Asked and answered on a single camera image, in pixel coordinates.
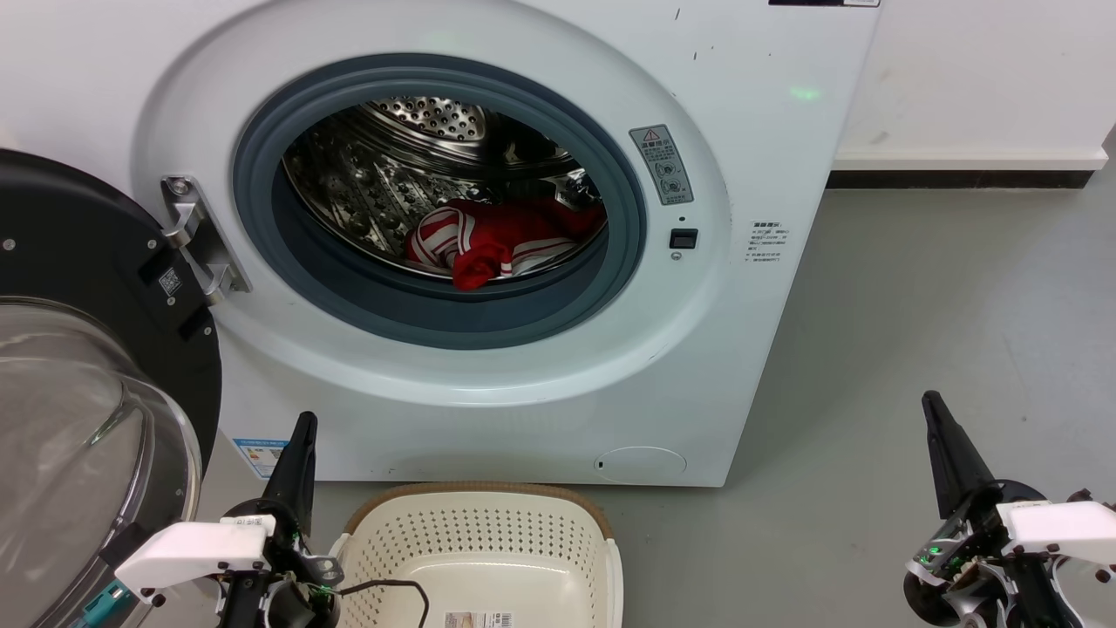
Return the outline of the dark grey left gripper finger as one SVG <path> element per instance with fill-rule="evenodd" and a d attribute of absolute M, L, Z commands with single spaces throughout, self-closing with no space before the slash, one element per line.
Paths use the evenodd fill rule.
<path fill-rule="evenodd" d="M 317 429 L 318 418 L 311 410 L 299 414 L 260 497 L 262 512 L 275 516 L 276 528 L 299 537 L 311 533 Z"/>

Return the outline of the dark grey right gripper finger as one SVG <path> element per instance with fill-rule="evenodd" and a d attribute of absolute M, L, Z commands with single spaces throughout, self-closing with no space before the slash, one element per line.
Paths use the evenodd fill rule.
<path fill-rule="evenodd" d="M 994 474 L 939 392 L 925 392 L 922 408 L 939 516 L 946 520 L 977 490 L 991 484 Z"/>

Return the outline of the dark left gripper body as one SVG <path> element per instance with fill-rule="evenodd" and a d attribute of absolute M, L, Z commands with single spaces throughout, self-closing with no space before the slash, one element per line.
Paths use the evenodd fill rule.
<path fill-rule="evenodd" d="M 254 497 L 227 516 L 275 516 L 262 557 L 247 568 L 220 568 L 220 627 L 335 627 L 340 617 L 335 589 L 345 579 L 340 560 L 316 554 L 308 542 L 312 497 Z"/>

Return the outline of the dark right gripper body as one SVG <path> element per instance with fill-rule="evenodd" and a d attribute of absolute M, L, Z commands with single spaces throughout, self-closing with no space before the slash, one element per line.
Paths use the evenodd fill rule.
<path fill-rule="evenodd" d="M 1037 504 L 1017 481 L 993 481 L 956 497 L 937 532 L 910 560 L 903 592 L 921 620 L 939 627 L 1080 627 L 1065 600 L 1052 549 L 1009 544 L 1002 506 Z"/>

